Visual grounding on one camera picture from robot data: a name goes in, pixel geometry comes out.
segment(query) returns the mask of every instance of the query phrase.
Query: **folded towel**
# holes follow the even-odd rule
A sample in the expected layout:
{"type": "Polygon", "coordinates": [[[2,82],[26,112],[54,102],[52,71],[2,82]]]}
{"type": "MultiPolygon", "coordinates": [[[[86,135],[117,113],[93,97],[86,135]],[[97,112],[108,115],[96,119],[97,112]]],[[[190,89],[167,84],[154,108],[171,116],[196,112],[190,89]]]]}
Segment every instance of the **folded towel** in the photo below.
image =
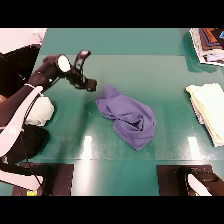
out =
{"type": "Polygon", "coordinates": [[[27,119],[26,124],[44,126],[51,119],[54,113],[54,106],[48,97],[39,97],[34,103],[27,119]]]}
{"type": "Polygon", "coordinates": [[[224,93],[218,83],[188,86],[199,122],[205,124],[214,146],[224,145],[224,93]]]}
{"type": "Polygon", "coordinates": [[[156,119],[152,109],[105,85],[96,101],[100,113],[114,121],[114,131],[136,150],[142,149],[154,136],[156,119]]]}

